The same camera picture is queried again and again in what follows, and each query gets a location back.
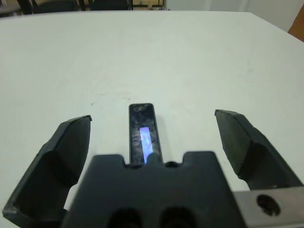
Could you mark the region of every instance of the chair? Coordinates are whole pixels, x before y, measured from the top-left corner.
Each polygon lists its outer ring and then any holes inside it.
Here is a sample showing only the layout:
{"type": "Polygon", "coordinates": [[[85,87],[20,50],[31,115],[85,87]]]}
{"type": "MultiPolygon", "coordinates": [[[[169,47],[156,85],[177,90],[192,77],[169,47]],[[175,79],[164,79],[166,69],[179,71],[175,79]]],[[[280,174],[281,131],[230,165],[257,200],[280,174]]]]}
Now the chair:
{"type": "Polygon", "coordinates": [[[52,0],[42,4],[37,4],[32,0],[33,13],[54,13],[54,12],[69,12],[77,11],[76,0],[52,0]]]}
{"type": "Polygon", "coordinates": [[[90,5],[91,10],[132,10],[133,1],[127,0],[95,0],[90,5]]]}

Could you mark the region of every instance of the white table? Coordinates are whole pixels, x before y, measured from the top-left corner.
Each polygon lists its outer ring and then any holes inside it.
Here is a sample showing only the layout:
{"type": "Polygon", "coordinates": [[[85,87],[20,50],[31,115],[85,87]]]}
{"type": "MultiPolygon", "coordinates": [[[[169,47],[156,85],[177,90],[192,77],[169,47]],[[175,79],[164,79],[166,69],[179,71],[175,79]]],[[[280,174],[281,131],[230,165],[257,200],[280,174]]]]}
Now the white table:
{"type": "Polygon", "coordinates": [[[70,118],[93,118],[85,168],[95,154],[128,162],[132,103],[154,104],[164,161],[212,150],[231,189],[247,190],[222,150],[214,110],[226,109],[304,181],[304,44],[253,14],[78,12],[1,19],[0,31],[0,209],[70,118]]]}

